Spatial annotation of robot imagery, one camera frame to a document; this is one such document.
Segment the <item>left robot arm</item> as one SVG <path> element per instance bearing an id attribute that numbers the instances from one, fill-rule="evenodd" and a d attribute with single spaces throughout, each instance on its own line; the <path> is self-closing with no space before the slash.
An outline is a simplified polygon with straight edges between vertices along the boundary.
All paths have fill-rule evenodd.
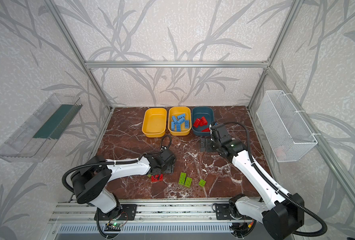
<path id="1" fill-rule="evenodd" d="M 76 196 L 78 204 L 97 207 L 97 217 L 116 218 L 123 213 L 123 208 L 106 185 L 124 177 L 169 173 L 176 161 L 175 154 L 169 149 L 171 144 L 172 137 L 165 135 L 158 151 L 144 153 L 135 159 L 110 160 L 94 156 L 84 165 L 66 171 L 61 178 L 62 184 Z"/>

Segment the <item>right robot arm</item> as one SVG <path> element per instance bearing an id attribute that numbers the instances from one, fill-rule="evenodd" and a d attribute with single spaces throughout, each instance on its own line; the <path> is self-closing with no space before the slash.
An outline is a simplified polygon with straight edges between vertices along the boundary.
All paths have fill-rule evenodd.
<path id="1" fill-rule="evenodd" d="M 317 214 L 305 207 L 299 194 L 291 194 L 277 183 L 252 156 L 248 128 L 239 123 L 246 133 L 246 142 L 233 138 L 227 131 L 228 123 L 209 125 L 211 147 L 221 157 L 239 169 L 262 201 L 239 195 L 230 199 L 229 206 L 236 218 L 248 216 L 263 224 L 275 240 L 290 235 L 315 238 L 327 233 L 328 226 Z"/>

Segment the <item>teal plastic bin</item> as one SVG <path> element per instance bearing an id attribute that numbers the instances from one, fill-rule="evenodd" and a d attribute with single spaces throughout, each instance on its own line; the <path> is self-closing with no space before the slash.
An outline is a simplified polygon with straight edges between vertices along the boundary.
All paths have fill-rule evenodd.
<path id="1" fill-rule="evenodd" d="M 210 136 L 209 125 L 214 122 L 214 111 L 210 107 L 195 107 L 191 112 L 192 131 L 196 136 Z"/>

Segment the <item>middle yellow plastic bin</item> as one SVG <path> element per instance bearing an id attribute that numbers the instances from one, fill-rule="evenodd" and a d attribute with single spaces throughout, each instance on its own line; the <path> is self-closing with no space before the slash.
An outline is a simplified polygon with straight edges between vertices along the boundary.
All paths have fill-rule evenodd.
<path id="1" fill-rule="evenodd" d="M 172 107 L 168 112 L 168 130 L 173 136 L 187 136 L 191 130 L 191 111 L 188 107 Z"/>

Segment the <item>yellow plastic bin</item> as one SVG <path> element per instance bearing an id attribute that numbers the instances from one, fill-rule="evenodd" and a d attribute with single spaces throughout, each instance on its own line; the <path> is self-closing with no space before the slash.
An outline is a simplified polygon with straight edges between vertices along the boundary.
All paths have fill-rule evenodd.
<path id="1" fill-rule="evenodd" d="M 191 111 L 188 107 L 172 107 L 168 112 L 168 130 L 173 136 L 187 136 L 191 130 Z"/>
<path id="2" fill-rule="evenodd" d="M 161 138 L 165 135 L 166 121 L 166 109 L 150 108 L 144 114 L 142 132 L 148 138 Z"/>

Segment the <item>small green lego brick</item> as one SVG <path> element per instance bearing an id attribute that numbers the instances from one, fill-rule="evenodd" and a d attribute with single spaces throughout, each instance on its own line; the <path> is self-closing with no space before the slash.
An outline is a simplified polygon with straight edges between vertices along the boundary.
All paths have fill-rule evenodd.
<path id="1" fill-rule="evenodd" d="M 206 181 L 205 181 L 205 180 L 203 180 L 203 179 L 200 179 L 200 180 L 199 180 L 199 183 L 198 183 L 199 186 L 201 186 L 201 187 L 204 188 L 204 187 L 205 187 L 205 184 L 206 184 Z"/>

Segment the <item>left yellow plastic bin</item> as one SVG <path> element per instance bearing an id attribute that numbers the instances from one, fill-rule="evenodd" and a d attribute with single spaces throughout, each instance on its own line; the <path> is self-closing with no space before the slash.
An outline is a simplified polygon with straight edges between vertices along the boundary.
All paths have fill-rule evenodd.
<path id="1" fill-rule="evenodd" d="M 150 108 L 144 114 L 142 132 L 148 138 L 161 138 L 165 135 L 166 121 L 166 109 Z"/>

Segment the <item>left circuit board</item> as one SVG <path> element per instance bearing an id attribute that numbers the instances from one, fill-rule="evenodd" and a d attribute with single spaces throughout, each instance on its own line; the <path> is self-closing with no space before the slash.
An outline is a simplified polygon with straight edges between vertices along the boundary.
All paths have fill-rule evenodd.
<path id="1" fill-rule="evenodd" d="M 104 231 L 108 233 L 120 232 L 125 227 L 126 223 L 107 223 L 104 226 Z"/>

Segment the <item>aluminium front rail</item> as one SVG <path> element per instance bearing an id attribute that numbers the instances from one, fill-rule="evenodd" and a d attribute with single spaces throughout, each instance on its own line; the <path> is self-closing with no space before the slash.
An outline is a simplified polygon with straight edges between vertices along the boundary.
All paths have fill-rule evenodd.
<path id="1" fill-rule="evenodd" d="M 250 217 L 240 220 L 217 220 L 212 205 L 227 204 L 228 198 L 187 198 L 187 199 L 149 199 L 149 200 L 120 200 L 121 205 L 136 204 L 137 210 L 133 221 L 118 221 L 118 223 L 212 223 L 212 222 L 243 222 L 250 221 Z M 95 223 L 96 207 L 87 204 L 58 203 L 49 223 Z"/>

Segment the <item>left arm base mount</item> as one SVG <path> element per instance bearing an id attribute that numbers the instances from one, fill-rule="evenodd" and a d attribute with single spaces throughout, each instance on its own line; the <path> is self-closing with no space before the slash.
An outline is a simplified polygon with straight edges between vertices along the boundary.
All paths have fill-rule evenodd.
<path id="1" fill-rule="evenodd" d="M 136 215 L 136 204 L 124 204 L 115 207 L 108 213 L 103 213 L 100 209 L 97 209 L 97 213 L 94 216 L 94 220 L 99 221 L 133 221 Z"/>

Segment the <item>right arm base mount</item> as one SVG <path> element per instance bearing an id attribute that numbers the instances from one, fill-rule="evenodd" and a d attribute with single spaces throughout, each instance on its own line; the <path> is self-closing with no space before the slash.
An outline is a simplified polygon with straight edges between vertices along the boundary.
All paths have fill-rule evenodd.
<path id="1" fill-rule="evenodd" d="M 235 217 L 230 212 L 229 204 L 215 203 L 212 205 L 212 209 L 215 212 L 216 219 L 224 221 L 240 220 L 241 217 Z"/>

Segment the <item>clear plastic wall tray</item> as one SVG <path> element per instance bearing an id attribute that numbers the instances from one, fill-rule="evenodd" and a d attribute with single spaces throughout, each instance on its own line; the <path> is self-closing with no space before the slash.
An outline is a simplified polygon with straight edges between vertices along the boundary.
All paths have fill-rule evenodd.
<path id="1" fill-rule="evenodd" d="M 79 97 L 52 94 L 0 147 L 9 163 L 41 163 L 82 108 Z"/>

